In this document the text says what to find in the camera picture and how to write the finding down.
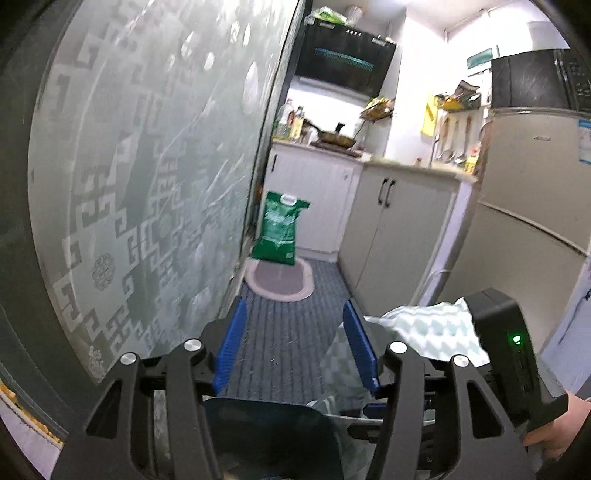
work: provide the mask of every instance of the kitchen counter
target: kitchen counter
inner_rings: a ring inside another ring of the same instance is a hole
[[[389,160],[387,158],[372,156],[371,160],[363,161],[361,158],[350,157],[349,155],[331,152],[330,150],[324,150],[322,148],[317,148],[312,145],[303,145],[293,142],[288,142],[284,140],[273,140],[274,147],[288,147],[293,148],[295,150],[304,151],[306,153],[315,153],[320,155],[326,155],[328,157],[338,158],[339,160],[346,160],[351,163],[360,164],[364,167],[366,166],[376,166],[376,167],[383,167],[388,168],[391,170],[398,170],[407,173],[417,173],[432,177],[440,177],[443,179],[455,179],[460,182],[468,182],[468,183],[476,183],[477,179],[474,175],[470,175],[459,168],[450,167],[447,165],[438,165],[434,164],[431,168],[426,167],[416,167],[414,165],[403,165],[398,163],[395,160]]]
[[[355,157],[351,157],[349,155],[345,155],[344,153],[337,153],[337,152],[333,152],[330,150],[325,150],[324,148],[317,148],[314,147],[312,145],[303,145],[300,143],[293,143],[293,142],[288,142],[285,140],[273,140],[273,147],[289,147],[289,148],[293,148],[295,150],[302,150],[305,151],[306,153],[318,153],[321,155],[326,155],[328,157],[333,157],[333,158],[338,158],[339,160],[347,160],[350,161],[352,163],[357,163],[357,164],[363,164],[365,162],[363,162],[363,160],[361,160],[361,158],[355,158]]]

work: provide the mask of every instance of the microwave oven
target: microwave oven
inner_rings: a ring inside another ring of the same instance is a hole
[[[492,60],[493,108],[591,112],[591,72],[573,50],[536,50]]]

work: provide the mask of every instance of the plastic bottle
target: plastic bottle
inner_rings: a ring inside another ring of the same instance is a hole
[[[279,140],[289,140],[291,126],[295,117],[295,110],[291,103],[291,98],[279,109],[277,113],[277,127],[275,128],[275,138]]]
[[[299,106],[295,113],[294,122],[291,126],[290,140],[296,142],[300,139],[301,128],[304,126],[304,107]]]

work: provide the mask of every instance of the food package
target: food package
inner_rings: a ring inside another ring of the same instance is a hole
[[[317,18],[318,20],[324,20],[325,22],[335,23],[337,25],[345,25],[347,23],[346,16],[341,15],[340,13],[335,12],[328,7],[322,7],[314,10],[306,17],[307,23],[310,24],[310,20],[314,18]]]
[[[252,258],[287,265],[296,264],[296,220],[310,202],[289,195],[268,192],[261,236]]]

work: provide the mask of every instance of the refrigerator door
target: refrigerator door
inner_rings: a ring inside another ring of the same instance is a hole
[[[591,165],[579,118],[498,113],[480,201],[537,223],[583,252],[591,237]]]
[[[585,259],[531,225],[478,205],[439,300],[496,288],[519,303],[539,352],[564,316]]]

